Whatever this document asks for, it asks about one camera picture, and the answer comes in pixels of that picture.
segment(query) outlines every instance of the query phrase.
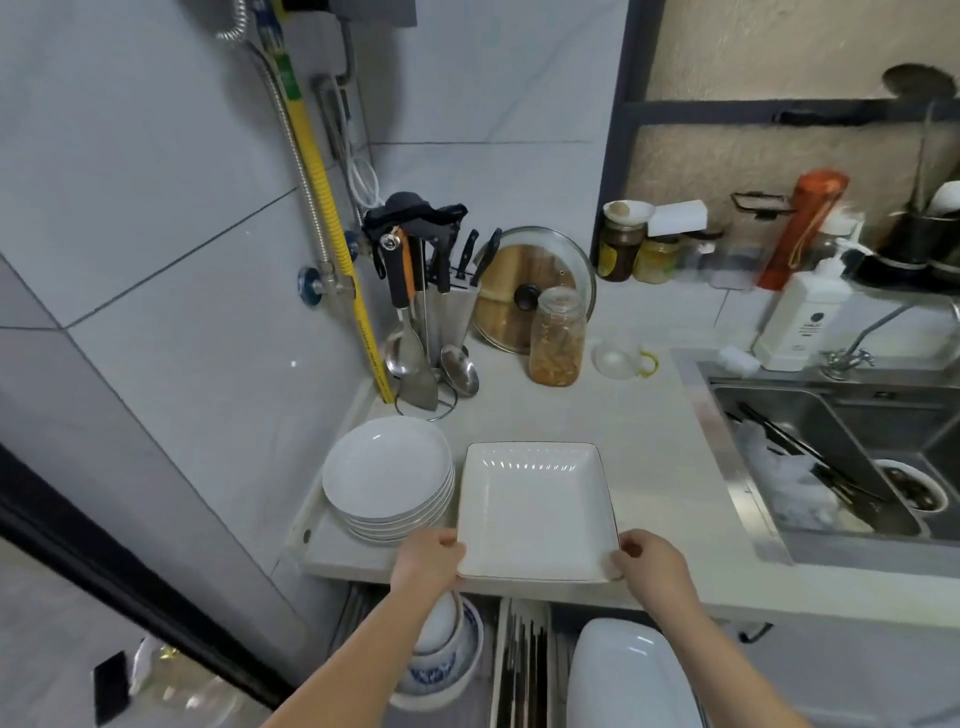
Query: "dark jar with yellow label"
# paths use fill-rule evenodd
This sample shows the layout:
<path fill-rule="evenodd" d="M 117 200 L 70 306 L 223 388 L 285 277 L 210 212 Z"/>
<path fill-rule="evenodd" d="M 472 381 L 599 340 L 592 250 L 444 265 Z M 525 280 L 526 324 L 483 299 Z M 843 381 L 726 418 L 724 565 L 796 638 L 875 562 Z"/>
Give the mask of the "dark jar with yellow label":
<path fill-rule="evenodd" d="M 646 222 L 620 225 L 604 220 L 600 230 L 600 252 L 597 256 L 597 275 L 603 280 L 620 282 L 634 271 L 636 253 L 647 231 Z"/>

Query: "person's left hand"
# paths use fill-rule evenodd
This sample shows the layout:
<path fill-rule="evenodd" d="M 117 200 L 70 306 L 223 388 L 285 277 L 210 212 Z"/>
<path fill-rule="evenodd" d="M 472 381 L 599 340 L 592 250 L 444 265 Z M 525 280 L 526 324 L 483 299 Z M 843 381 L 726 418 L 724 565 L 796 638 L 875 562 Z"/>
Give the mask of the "person's left hand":
<path fill-rule="evenodd" d="M 419 594 L 433 605 L 456 584 L 457 566 L 466 555 L 467 547 L 457 542 L 455 528 L 414 531 L 400 545 L 390 590 Z"/>

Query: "person's right hand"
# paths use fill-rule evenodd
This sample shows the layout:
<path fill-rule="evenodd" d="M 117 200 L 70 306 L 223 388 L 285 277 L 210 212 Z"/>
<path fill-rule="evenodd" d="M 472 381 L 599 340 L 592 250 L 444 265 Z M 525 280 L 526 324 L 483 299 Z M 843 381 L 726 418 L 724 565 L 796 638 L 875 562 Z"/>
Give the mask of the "person's right hand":
<path fill-rule="evenodd" d="M 432 607 L 441 594 L 455 586 L 457 566 L 466 555 L 467 547 L 457 542 L 455 528 L 414 531 L 400 545 L 390 589 L 419 595 Z"/>
<path fill-rule="evenodd" d="M 686 559 L 666 539 L 640 528 L 624 531 L 611 558 L 634 599 L 657 621 L 683 608 L 700 608 Z"/>

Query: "kitchen sink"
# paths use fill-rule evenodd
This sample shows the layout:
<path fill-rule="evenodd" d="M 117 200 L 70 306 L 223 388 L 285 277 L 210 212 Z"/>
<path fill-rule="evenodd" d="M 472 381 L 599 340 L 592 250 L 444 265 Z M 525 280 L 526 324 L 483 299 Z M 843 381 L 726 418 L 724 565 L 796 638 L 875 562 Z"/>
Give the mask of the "kitchen sink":
<path fill-rule="evenodd" d="M 696 352 L 674 358 L 761 558 L 960 578 L 960 388 L 890 370 L 875 382 L 836 382 L 815 370 L 740 379 Z M 846 491 L 847 508 L 872 532 L 811 530 L 781 520 L 733 442 L 742 405 L 808 443 L 855 483 L 856 492 Z M 916 507 L 901 491 L 903 481 L 895 487 L 876 464 L 881 459 L 932 479 L 938 506 Z"/>

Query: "white countertop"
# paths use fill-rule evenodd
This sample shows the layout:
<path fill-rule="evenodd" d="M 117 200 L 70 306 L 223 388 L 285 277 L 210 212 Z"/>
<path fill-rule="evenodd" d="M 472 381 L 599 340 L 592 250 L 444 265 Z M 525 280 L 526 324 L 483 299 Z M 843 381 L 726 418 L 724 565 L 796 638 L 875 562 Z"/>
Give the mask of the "white countertop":
<path fill-rule="evenodd" d="M 700 598 L 718 618 L 776 614 L 960 628 L 960 579 L 761 561 L 733 508 L 727 483 L 694 415 L 670 350 L 649 379 L 613 381 L 585 361 L 568 388 L 543 387 L 525 359 L 469 342 L 480 394 L 461 400 L 438 425 L 458 472 L 474 442 L 588 442 L 601 453 L 620 530 L 642 527 L 679 548 Z M 358 421 L 395 414 L 379 400 Z M 457 501 L 445 514 L 456 522 Z M 310 529 L 303 546 L 303 532 Z M 319 482 L 291 535 L 304 571 L 386 582 L 396 555 L 354 539 L 326 506 Z M 637 608 L 622 582 L 557 585 L 470 579 L 464 591 Z"/>

